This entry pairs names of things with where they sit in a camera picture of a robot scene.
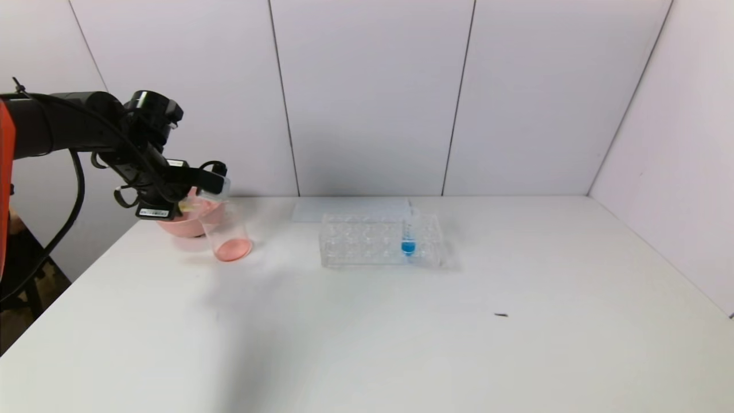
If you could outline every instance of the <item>white table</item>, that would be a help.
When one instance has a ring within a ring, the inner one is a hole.
[[[452,268],[324,269],[293,198],[243,200],[234,263],[138,223],[0,358],[0,412],[734,412],[734,322],[593,200],[412,201]]]

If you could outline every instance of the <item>pink liquid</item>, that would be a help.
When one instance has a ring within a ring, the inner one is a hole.
[[[235,259],[246,256],[252,249],[250,240],[243,238],[235,238],[222,244],[215,252],[214,256],[219,261],[234,261]]]

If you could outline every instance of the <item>clear plastic cup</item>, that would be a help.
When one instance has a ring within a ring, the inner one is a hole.
[[[242,206],[225,201],[199,217],[211,250],[219,261],[234,261],[252,250],[252,241],[244,229]]]

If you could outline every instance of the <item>robotic arm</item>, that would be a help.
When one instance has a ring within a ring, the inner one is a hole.
[[[91,152],[95,167],[107,168],[98,162],[101,159],[125,181],[122,188],[136,190],[131,203],[123,199],[120,188],[115,199],[122,207],[137,207],[135,215],[141,219],[181,216],[178,202],[192,187],[213,201],[228,197],[224,163],[210,161],[190,168],[186,161],[163,157],[168,134],[184,116],[175,101],[149,90],[135,92],[124,105],[106,92],[41,95],[26,93],[20,85],[17,91],[0,95],[0,275],[14,159],[60,149]]]

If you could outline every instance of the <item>label sticker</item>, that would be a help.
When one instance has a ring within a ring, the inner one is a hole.
[[[144,215],[146,217],[167,217],[169,214],[168,211],[165,209],[148,209],[148,208],[142,208],[140,212],[138,212],[138,215]]]

